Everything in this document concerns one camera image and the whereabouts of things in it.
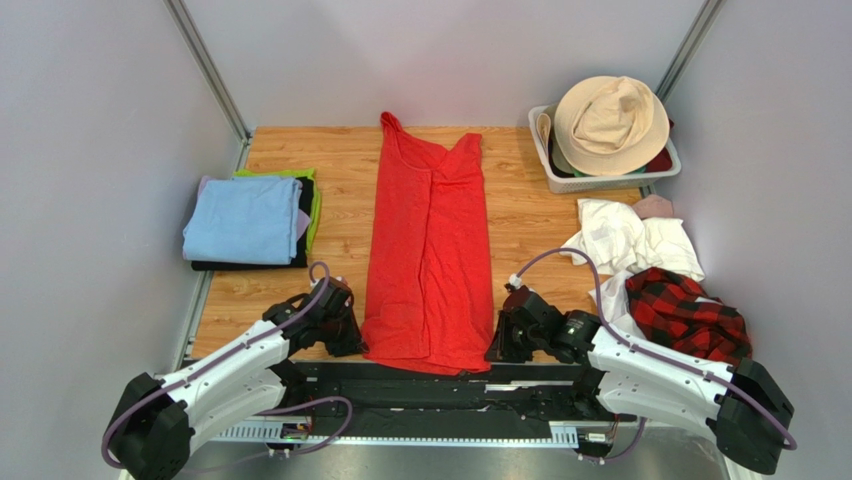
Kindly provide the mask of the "red t-shirt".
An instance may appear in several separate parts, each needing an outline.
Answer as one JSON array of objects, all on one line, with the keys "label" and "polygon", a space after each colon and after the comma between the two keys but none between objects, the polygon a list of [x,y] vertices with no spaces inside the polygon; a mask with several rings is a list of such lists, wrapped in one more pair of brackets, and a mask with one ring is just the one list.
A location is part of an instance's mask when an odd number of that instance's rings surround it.
[{"label": "red t-shirt", "polygon": [[493,285],[482,137],[447,148],[380,116],[361,332],[367,359],[436,375],[490,369]]}]

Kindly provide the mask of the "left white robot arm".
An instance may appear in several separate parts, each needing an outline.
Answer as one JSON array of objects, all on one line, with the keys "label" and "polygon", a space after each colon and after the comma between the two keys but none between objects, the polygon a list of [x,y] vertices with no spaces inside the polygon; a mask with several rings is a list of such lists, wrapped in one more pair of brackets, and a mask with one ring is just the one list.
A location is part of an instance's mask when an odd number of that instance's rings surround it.
[{"label": "left white robot arm", "polygon": [[364,352],[352,291],[326,277],[272,306],[237,339],[181,370],[142,373],[125,387],[101,454],[135,479],[172,479],[208,441],[252,416],[303,414],[340,396],[310,399],[291,356],[322,343],[333,356]]}]

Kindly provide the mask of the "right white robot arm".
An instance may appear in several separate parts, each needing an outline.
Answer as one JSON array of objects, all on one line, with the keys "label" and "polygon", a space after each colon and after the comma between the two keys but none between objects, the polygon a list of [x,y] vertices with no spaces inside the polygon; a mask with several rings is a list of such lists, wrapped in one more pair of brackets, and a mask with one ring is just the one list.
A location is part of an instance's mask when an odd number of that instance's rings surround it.
[{"label": "right white robot arm", "polygon": [[774,474],[781,453],[791,448],[795,409],[761,363],[700,359],[589,312],[561,312],[526,286],[509,285],[507,292],[488,361],[525,363],[542,351],[578,366],[576,401],[687,430],[756,473]]}]

